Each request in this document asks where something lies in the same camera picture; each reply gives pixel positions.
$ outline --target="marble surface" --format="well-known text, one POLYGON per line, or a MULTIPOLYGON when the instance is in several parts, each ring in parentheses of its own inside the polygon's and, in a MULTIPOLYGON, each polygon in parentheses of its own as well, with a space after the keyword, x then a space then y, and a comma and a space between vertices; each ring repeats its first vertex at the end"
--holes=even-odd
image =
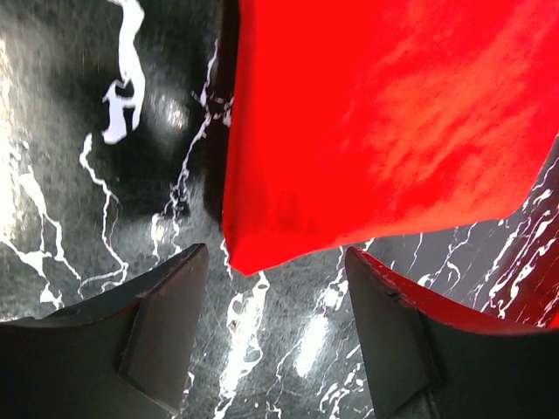
MULTIPOLYGON (((44 317, 207 243, 181 417, 372 418, 344 249, 252 278, 228 265, 237 13, 0 1, 0 319, 44 317)), ((452 299, 544 326, 559 300, 558 159, 508 219, 357 245, 452 299)))

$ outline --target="glossy floor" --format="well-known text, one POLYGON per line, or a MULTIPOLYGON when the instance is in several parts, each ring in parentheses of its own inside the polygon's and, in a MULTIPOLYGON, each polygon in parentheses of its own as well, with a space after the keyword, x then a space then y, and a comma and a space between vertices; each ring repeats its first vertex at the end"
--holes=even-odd
MULTIPOLYGON (((43 317, 207 243, 182 417, 374 417, 344 249, 253 278, 228 267, 227 4, 0 2, 0 316, 43 317)), ((559 299, 558 158, 506 220, 358 245, 452 299, 544 325, 559 299)))

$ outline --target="red cloth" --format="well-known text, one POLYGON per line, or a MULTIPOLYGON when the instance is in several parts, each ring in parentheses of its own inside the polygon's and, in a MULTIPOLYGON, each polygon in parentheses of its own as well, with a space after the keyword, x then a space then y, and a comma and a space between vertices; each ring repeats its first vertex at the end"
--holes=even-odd
POLYGON ((559 2, 240 0, 224 193, 244 274, 513 213, 557 134, 559 2))

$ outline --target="black marble floor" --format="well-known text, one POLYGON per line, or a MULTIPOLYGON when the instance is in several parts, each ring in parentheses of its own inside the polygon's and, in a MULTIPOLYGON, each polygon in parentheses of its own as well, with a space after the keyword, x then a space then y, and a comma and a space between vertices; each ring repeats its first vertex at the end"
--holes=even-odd
MULTIPOLYGON (((232 4, 0 0, 0 318, 44 317, 207 243, 182 417, 374 417, 344 249, 252 278, 228 266, 232 4)), ((452 299, 543 326, 559 300, 557 159, 508 219, 358 245, 452 299)))

